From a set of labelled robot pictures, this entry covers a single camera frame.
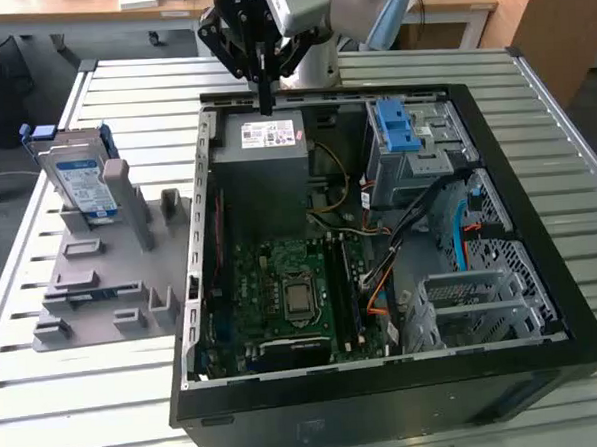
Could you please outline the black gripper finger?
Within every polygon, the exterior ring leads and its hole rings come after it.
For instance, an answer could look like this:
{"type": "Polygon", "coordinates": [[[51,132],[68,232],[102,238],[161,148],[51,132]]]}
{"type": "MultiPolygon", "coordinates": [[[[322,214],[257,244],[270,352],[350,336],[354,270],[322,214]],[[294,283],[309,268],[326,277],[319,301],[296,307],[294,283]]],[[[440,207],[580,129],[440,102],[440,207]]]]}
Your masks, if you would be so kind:
{"type": "Polygon", "coordinates": [[[320,30],[313,27],[289,39],[289,42],[280,48],[277,43],[281,39],[278,31],[268,33],[264,41],[267,110],[271,116],[275,104],[272,85],[281,77],[290,77],[300,61],[307,55],[308,50],[315,44],[320,36],[320,30]]]}
{"type": "Polygon", "coordinates": [[[250,83],[258,93],[260,113],[268,116],[268,90],[263,67],[265,54],[256,41],[253,16],[244,10],[233,15],[236,29],[223,30],[222,22],[226,18],[215,7],[209,8],[203,13],[197,34],[228,72],[250,83]]]}

